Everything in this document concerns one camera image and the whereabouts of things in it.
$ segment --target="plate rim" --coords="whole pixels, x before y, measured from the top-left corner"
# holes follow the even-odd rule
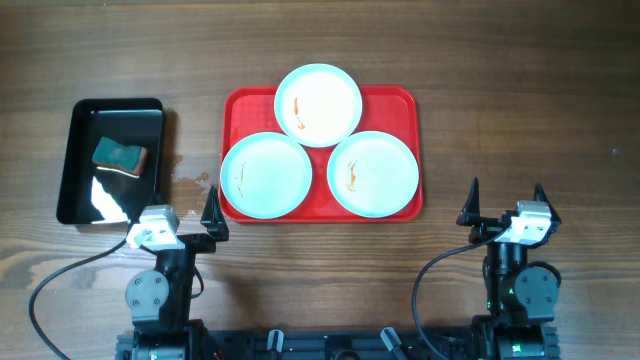
[[[354,141],[360,140],[360,138],[364,137],[371,137],[371,136],[382,136],[382,137],[386,137],[387,139],[391,140],[391,142],[396,143],[396,144],[401,144],[402,146],[399,147],[401,149],[401,151],[403,153],[406,153],[408,155],[410,155],[411,159],[413,159],[414,164],[415,164],[415,171],[417,174],[417,180],[416,180],[416,187],[413,191],[413,195],[411,195],[411,197],[409,197],[409,199],[407,200],[406,203],[404,203],[401,207],[394,209],[392,212],[386,213],[385,215],[380,215],[380,216],[371,216],[371,215],[365,215],[359,211],[356,211],[354,209],[350,209],[349,207],[347,207],[345,205],[345,203],[342,201],[341,197],[336,196],[337,194],[337,189],[334,189],[334,182],[331,180],[331,175],[335,173],[335,163],[336,163],[336,159],[337,156],[340,152],[343,151],[343,149],[345,149],[347,146],[351,145]],[[361,131],[358,133],[355,133],[349,137],[347,137],[344,141],[340,142],[335,149],[333,149],[333,151],[331,152],[331,155],[329,156],[329,161],[327,162],[327,185],[329,185],[329,191],[331,191],[331,195],[333,195],[333,198],[336,199],[336,201],[338,202],[338,204],[340,204],[340,206],[342,206],[345,210],[356,214],[358,216],[362,216],[364,218],[369,218],[369,219],[379,219],[379,218],[384,218],[387,216],[391,216],[397,212],[399,212],[400,210],[404,209],[405,206],[407,206],[411,200],[416,196],[416,193],[418,191],[418,187],[420,186],[420,166],[418,165],[418,160],[416,159],[416,156],[413,154],[413,152],[411,151],[411,148],[409,148],[407,146],[407,144],[405,144],[402,140],[398,139],[397,137],[383,132],[383,131]]]
[[[282,141],[283,143],[291,146],[294,150],[296,150],[297,153],[304,155],[303,159],[304,159],[304,163],[305,163],[305,171],[307,172],[307,174],[309,174],[308,176],[305,177],[304,181],[306,182],[306,184],[304,185],[304,191],[301,191],[301,195],[300,195],[300,199],[299,201],[296,200],[296,202],[292,202],[292,205],[290,208],[287,208],[287,211],[284,213],[281,213],[279,215],[276,216],[268,216],[268,217],[264,217],[264,216],[256,216],[255,214],[251,214],[250,212],[245,212],[241,209],[239,209],[236,204],[234,204],[233,201],[233,197],[228,196],[228,193],[225,189],[224,181],[222,180],[223,175],[225,174],[225,164],[227,164],[228,166],[228,162],[227,159],[230,158],[230,155],[234,155],[234,149],[238,149],[237,145],[242,143],[243,141],[246,141],[247,139],[250,138],[256,138],[256,137],[265,137],[265,138],[275,138],[277,140]],[[300,206],[300,204],[302,204],[302,202],[304,202],[304,200],[307,198],[307,195],[309,194],[309,191],[311,190],[311,183],[313,182],[313,167],[311,166],[311,159],[309,158],[309,154],[307,154],[307,151],[302,147],[302,145],[300,145],[299,143],[297,143],[295,140],[293,140],[291,137],[284,135],[284,134],[280,134],[277,132],[272,132],[272,131],[263,131],[263,132],[259,132],[259,133],[255,133],[255,134],[251,134],[249,136],[246,136],[242,139],[240,139],[238,142],[236,142],[233,146],[231,146],[231,148],[229,149],[229,151],[227,151],[225,157],[222,159],[222,164],[220,165],[220,190],[222,191],[222,193],[224,193],[225,198],[227,199],[227,201],[229,202],[229,204],[236,209],[238,212],[240,212],[241,214],[248,216],[250,218],[254,218],[254,219],[260,219],[260,220],[270,220],[270,219],[277,219],[279,217],[282,217],[284,215],[289,214],[290,212],[292,212],[293,210],[295,210],[296,208],[298,208],[298,206]]]
[[[335,141],[335,142],[334,141],[324,142],[324,143],[306,142],[305,140],[296,136],[292,131],[290,131],[289,127],[285,126],[284,119],[282,116],[282,111],[278,110],[279,108],[280,109],[282,108],[281,105],[282,105],[282,99],[284,97],[284,89],[286,89],[286,87],[290,85],[296,78],[299,78],[304,74],[308,74],[314,71],[323,71],[323,72],[328,72],[328,73],[337,75],[341,80],[345,81],[349,89],[351,89],[353,94],[356,95],[355,96],[356,101],[354,104],[354,113],[353,113],[354,115],[352,116],[352,120],[351,120],[352,124],[351,124],[350,130],[346,133],[346,135],[342,136],[338,141]],[[360,89],[358,88],[358,84],[356,84],[355,80],[353,80],[353,78],[349,74],[347,74],[344,70],[340,69],[339,67],[330,65],[330,64],[321,64],[321,63],[307,64],[293,70],[292,72],[287,74],[287,76],[285,76],[284,79],[280,82],[280,84],[278,85],[278,89],[276,90],[276,95],[273,99],[273,111],[276,117],[276,121],[278,122],[278,125],[280,126],[282,131],[284,131],[284,133],[287,136],[291,137],[299,144],[308,146],[308,147],[313,147],[313,148],[330,147],[330,146],[339,144],[345,139],[347,139],[349,136],[353,134],[353,132],[358,127],[358,124],[362,119],[362,93],[360,93]]]

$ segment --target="brown stain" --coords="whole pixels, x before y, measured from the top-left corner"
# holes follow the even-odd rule
[[[171,182],[167,202],[180,220],[184,220],[190,212],[196,215],[202,213],[210,187],[209,177],[209,173],[202,173],[195,179],[183,177]]]
[[[349,163],[347,166],[349,167],[349,170],[351,170],[351,184],[347,184],[347,189],[351,192],[356,192],[356,174],[354,173],[354,168],[356,167],[356,163],[358,162],[358,160]]]
[[[300,116],[298,116],[298,98],[293,99],[293,112],[296,114],[296,119],[298,119],[298,129],[302,130],[306,126],[300,121]]]

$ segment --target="sponge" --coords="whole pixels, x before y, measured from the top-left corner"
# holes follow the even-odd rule
[[[92,161],[99,170],[116,171],[134,178],[144,170],[149,151],[141,146],[124,146],[107,137],[100,139]]]

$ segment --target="dirty plate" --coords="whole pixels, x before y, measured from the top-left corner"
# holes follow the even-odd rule
[[[335,66],[311,64],[287,75],[274,100],[282,130],[302,145],[339,143],[358,126],[362,96],[347,73]]]
[[[354,134],[329,158],[327,181],[340,205],[352,213],[379,218],[402,210],[420,180],[411,150],[379,131]]]
[[[311,161],[302,146],[277,133],[240,140],[220,169],[220,185],[229,203],[257,219],[273,219],[295,209],[311,187]]]

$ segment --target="wooden table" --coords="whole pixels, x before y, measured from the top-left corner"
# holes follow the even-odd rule
[[[466,244],[454,221],[472,178],[488,216],[541,181],[564,224],[530,258],[565,279],[555,321],[563,358],[640,354],[638,5],[138,2],[0,8],[0,357],[51,358],[28,321],[32,289],[123,237],[56,221],[75,102],[151,96],[177,114],[165,190],[189,232],[217,183],[226,96],[313,62],[416,97],[424,209],[402,224],[230,223],[231,240],[198,256],[206,289],[193,318],[210,329],[411,329],[418,270]],[[426,324],[486,313],[483,256],[451,258],[425,278]],[[111,358],[116,335],[131,329],[126,284],[153,264],[122,249],[65,274],[38,298],[42,326],[74,359]]]

